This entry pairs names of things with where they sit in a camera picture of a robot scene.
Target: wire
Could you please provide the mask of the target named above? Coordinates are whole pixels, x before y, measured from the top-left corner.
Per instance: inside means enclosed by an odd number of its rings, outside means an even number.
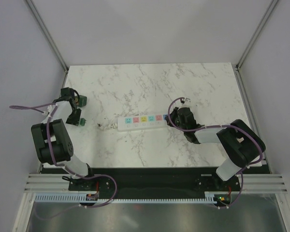
[[[75,103],[79,103],[80,96],[79,96],[78,92],[77,92],[75,89],[73,89],[73,91],[74,91],[74,93],[76,93],[76,95],[77,95],[77,102],[75,102]]]
[[[56,110],[57,110],[57,106],[55,105],[55,108],[51,112],[50,117],[48,118],[47,123],[46,123],[47,143],[48,143],[48,146],[49,146],[49,151],[50,151],[50,155],[51,155],[53,164],[55,166],[57,166],[57,167],[64,168],[69,174],[75,175],[75,176],[77,176],[77,177],[79,177],[81,179],[84,179],[84,180],[92,180],[92,179],[95,179],[95,178],[98,178],[98,177],[108,177],[109,179],[111,179],[114,182],[114,185],[115,185],[115,191],[114,191],[112,197],[110,199],[108,199],[106,202],[103,202],[101,204],[93,205],[93,206],[83,206],[83,207],[86,207],[86,208],[98,208],[98,207],[102,207],[102,206],[105,206],[105,205],[109,204],[114,199],[114,197],[115,197],[115,195],[117,193],[117,183],[110,175],[101,174],[101,175],[96,175],[96,176],[91,176],[91,177],[85,177],[85,176],[82,176],[82,175],[79,175],[79,174],[73,172],[68,167],[66,167],[64,164],[57,164],[55,156],[54,156],[52,142],[50,140],[50,131],[49,131],[49,123],[50,123],[51,118],[52,118],[52,116],[53,116],[53,114],[55,113]]]
[[[225,204],[224,202],[222,202],[222,200],[219,200],[220,203],[226,205],[226,206],[229,206],[230,204]]]
[[[102,126],[101,124],[98,124],[99,130],[105,131],[105,130],[110,130],[110,129],[116,129],[116,128],[118,128],[118,123],[113,122],[113,121],[111,123],[109,123],[108,125],[106,125],[106,126]]]
[[[33,107],[27,107],[27,106],[21,106],[21,105],[10,105],[9,108],[14,109],[14,110],[35,110],[43,114],[44,112],[42,110],[38,110],[38,108],[42,108],[42,107],[54,105],[54,104],[55,103],[48,103],[48,104],[38,105],[38,106],[33,106]]]
[[[34,106],[34,107],[26,107],[26,106],[19,106],[19,105],[11,105],[10,108],[11,109],[17,109],[17,110],[37,110],[37,108],[41,108],[41,107],[45,107],[45,106],[49,106],[49,105],[55,105],[53,111],[50,113],[50,115],[48,116],[48,120],[47,120],[47,123],[46,123],[46,136],[47,136],[47,143],[48,143],[48,146],[49,146],[49,151],[50,151],[50,155],[51,155],[51,158],[52,158],[52,161],[53,161],[53,164],[57,167],[61,167],[61,168],[64,168],[69,174],[71,174],[72,176],[77,176],[81,179],[84,179],[84,180],[92,180],[92,179],[95,179],[95,178],[99,178],[99,177],[107,177],[109,179],[111,179],[113,182],[114,182],[114,185],[115,185],[115,191],[112,195],[112,197],[107,200],[106,202],[103,202],[99,205],[93,205],[93,206],[86,206],[86,205],[73,205],[51,217],[48,217],[48,218],[43,218],[43,217],[40,217],[37,215],[36,211],[34,211],[34,214],[35,216],[40,219],[40,220],[50,220],[52,218],[55,218],[65,212],[67,212],[68,210],[70,209],[73,209],[73,208],[76,208],[76,207],[79,207],[79,206],[82,206],[84,208],[98,208],[98,207],[102,207],[102,206],[105,206],[105,205],[108,205],[115,197],[116,193],[117,193],[117,183],[116,181],[114,180],[114,178],[112,178],[110,175],[106,175],[106,174],[100,174],[100,175],[96,175],[96,176],[91,176],[91,177],[85,177],[85,176],[82,176],[82,175],[79,175],[75,172],[73,172],[72,170],[70,170],[69,168],[67,168],[64,164],[57,164],[56,162],[56,159],[55,159],[55,155],[54,155],[54,151],[53,151],[53,146],[52,146],[52,143],[51,143],[51,136],[50,136],[50,130],[49,130],[49,124],[50,124],[50,121],[52,119],[52,116],[54,115],[54,113],[56,112],[58,106],[56,105],[56,103],[48,103],[48,104],[44,104],[44,105],[38,105],[38,106]]]
[[[251,162],[249,165],[252,165],[252,164],[255,164],[255,163],[259,163],[260,161],[262,161],[263,159],[263,152],[262,152],[262,149],[260,147],[260,145],[257,143],[256,140],[254,140],[246,131],[244,131],[243,129],[239,128],[239,127],[236,127],[236,126],[233,126],[233,125],[214,125],[214,126],[205,126],[205,127],[201,127],[201,128],[197,128],[197,129],[190,129],[190,130],[186,130],[186,129],[181,129],[179,128],[178,126],[176,126],[172,120],[171,120],[171,116],[170,116],[170,110],[171,110],[171,107],[172,105],[178,101],[178,100],[181,100],[181,99],[184,99],[184,97],[180,97],[180,98],[176,98],[169,106],[169,109],[168,109],[168,118],[169,118],[169,121],[170,123],[172,124],[172,126],[180,131],[184,131],[184,132],[197,132],[197,131],[201,131],[201,130],[204,130],[204,129],[208,129],[208,128],[233,128],[233,129],[236,129],[238,130],[239,132],[241,132],[242,134],[244,134],[248,139],[250,139],[253,144],[256,146],[258,152],[259,152],[259,159],[255,162]],[[245,170],[246,167],[242,168],[241,170],[239,170],[237,172],[237,174],[240,174],[243,170]]]
[[[60,211],[59,213],[56,213],[56,214],[54,214],[53,216],[46,217],[46,218],[45,218],[45,217],[41,217],[41,216],[39,216],[39,215],[37,214],[36,210],[34,209],[34,215],[35,215],[36,218],[39,219],[39,220],[42,220],[42,221],[48,221],[48,220],[51,220],[51,219],[53,219],[53,218],[55,218],[55,217],[57,217],[57,216],[59,216],[59,215],[65,213],[65,212],[69,211],[70,209],[74,209],[74,208],[77,208],[77,207],[79,207],[79,206],[80,206],[80,205],[78,205],[78,204],[72,205],[72,206],[70,206],[70,207],[68,207],[68,208],[66,208],[66,209],[64,209],[64,210],[62,210],[62,211]]]
[[[242,130],[241,128],[239,127],[236,127],[236,126],[233,126],[233,125],[214,125],[214,126],[206,126],[206,127],[201,127],[201,128],[197,128],[197,129],[191,129],[191,130],[185,130],[185,129],[181,129],[179,128],[178,126],[176,126],[172,120],[171,120],[171,116],[170,116],[170,110],[171,110],[171,107],[172,105],[178,101],[178,100],[181,100],[181,99],[184,99],[184,97],[180,97],[180,98],[176,98],[173,102],[171,102],[169,108],[168,108],[168,118],[169,118],[169,121],[170,123],[172,124],[172,126],[180,131],[183,131],[183,132],[197,132],[197,131],[201,131],[201,130],[204,130],[204,129],[209,129],[209,128],[233,128],[233,129],[236,129],[238,130],[239,132],[241,132],[242,134],[244,134],[248,139],[250,139],[253,144],[256,146],[256,148],[258,149],[258,152],[259,152],[259,159],[255,162],[251,162],[249,165],[251,164],[255,164],[255,163],[259,163],[260,161],[262,161],[263,159],[263,152],[262,152],[262,149],[260,147],[260,145],[257,143],[256,140],[254,140],[246,131]],[[242,190],[243,190],[243,185],[244,185],[244,178],[243,178],[243,170],[245,170],[246,167],[242,168],[241,170],[239,170],[236,174],[240,174],[241,175],[241,179],[242,179],[242,183],[241,183],[241,188],[240,188],[240,191],[238,193],[238,195],[236,196],[236,198],[234,199],[234,201],[232,203],[230,203],[228,206],[223,206],[223,207],[219,207],[219,209],[221,208],[229,208],[231,205],[233,205],[239,198],[239,196],[242,194]]]

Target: power outlet socket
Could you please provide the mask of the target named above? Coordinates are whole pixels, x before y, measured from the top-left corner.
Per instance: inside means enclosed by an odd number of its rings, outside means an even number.
[[[150,122],[155,121],[155,116],[154,115],[148,116],[148,121]]]
[[[166,114],[139,115],[118,118],[119,131],[140,131],[146,129],[166,128],[168,125],[164,120]]]
[[[126,122],[126,124],[131,124],[132,123],[132,119],[130,117],[127,117],[125,122]]]
[[[147,116],[141,116],[141,122],[147,122]]]

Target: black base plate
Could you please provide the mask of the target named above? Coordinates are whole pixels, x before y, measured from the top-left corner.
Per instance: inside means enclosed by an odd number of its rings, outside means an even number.
[[[107,174],[117,182],[116,199],[194,199],[205,198],[206,191],[239,191],[238,178],[220,182],[217,168],[92,168],[94,174]],[[115,185],[101,177],[82,184],[70,184],[71,191],[95,191],[99,183],[100,199],[109,199]]]

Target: black cable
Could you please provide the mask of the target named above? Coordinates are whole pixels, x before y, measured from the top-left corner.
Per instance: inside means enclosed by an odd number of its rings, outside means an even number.
[[[77,92],[75,89],[73,89],[73,91],[74,91],[74,93],[76,93],[76,95],[77,95],[77,102],[75,102],[75,103],[79,103],[80,96],[79,96],[78,92]]]

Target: metal frame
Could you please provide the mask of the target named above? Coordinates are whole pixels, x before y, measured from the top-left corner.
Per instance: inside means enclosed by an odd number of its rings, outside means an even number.
[[[25,186],[21,206],[18,210],[13,232],[25,232],[28,226],[30,213],[35,200],[43,202],[67,202],[67,197],[83,196],[84,193],[96,193],[88,191],[69,191],[69,182],[62,177],[70,177],[69,174],[30,174]],[[287,188],[283,178],[279,174],[244,174],[244,187],[242,194],[276,194],[280,210],[286,224],[287,231],[290,232],[290,209],[287,204]],[[226,192],[206,192],[205,199],[169,199],[169,200],[118,200],[114,203],[213,203],[214,194],[224,194]]]
[[[54,42],[51,34],[49,33],[45,23],[43,22],[35,4],[32,0],[24,0],[35,20],[37,21],[42,33],[44,34],[46,40],[54,51],[58,61],[62,65],[65,71],[65,78],[63,85],[65,84],[68,66],[65,63],[60,51],[58,50],[56,43]],[[278,5],[279,0],[272,0],[269,4],[266,12],[264,13],[260,23],[258,24],[256,30],[254,31],[248,45],[246,46],[243,54],[241,55],[240,60],[236,65],[233,65],[234,74],[236,81],[238,83],[242,99],[244,101],[246,113],[248,120],[252,129],[256,132],[257,135],[260,135],[258,125],[256,122],[255,115],[251,103],[249,102],[249,97],[247,95],[243,79],[240,74],[240,68],[245,62],[249,52],[251,51],[253,45],[257,41],[261,32],[264,30],[266,23],[268,22],[270,16],[272,15],[274,9]],[[13,227],[13,232],[25,232],[28,226],[29,217],[32,211],[33,202],[36,198],[37,193],[57,193],[57,194],[82,194],[88,192],[72,192],[68,191],[69,183],[61,179],[64,174],[30,174],[24,195],[21,201],[21,206],[18,210],[17,218]],[[209,194],[220,194],[221,192],[209,192]],[[279,174],[245,174],[244,175],[244,189],[243,194],[266,194],[272,193],[276,194],[278,201],[279,209],[282,214],[286,229],[290,232],[290,200],[286,186],[284,184],[283,178]]]
[[[36,22],[39,25],[39,28],[41,29],[43,35],[45,36],[47,42],[49,43],[50,47],[52,48],[53,52],[55,53],[55,56],[57,57],[58,61],[60,62],[62,68],[64,69],[65,73],[68,73],[68,66],[66,64],[66,62],[64,61],[61,53],[59,52],[55,41],[53,40],[51,34],[49,33],[45,23],[43,22],[43,19],[40,16],[40,13],[38,11],[38,9],[36,8],[35,4],[33,3],[32,0],[24,0],[25,4],[28,6],[28,8],[30,9],[34,19],[36,20]]]
[[[267,7],[260,23],[258,24],[255,32],[253,33],[251,39],[248,42],[247,47],[245,48],[240,60],[238,61],[237,67],[241,68],[247,55],[249,54],[251,48],[253,47],[253,45],[255,44],[257,38],[260,36],[261,32],[264,29],[264,26],[266,25],[267,21],[269,20],[270,16],[272,15],[274,9],[276,8],[277,4],[278,4],[279,0],[272,0],[270,5]]]

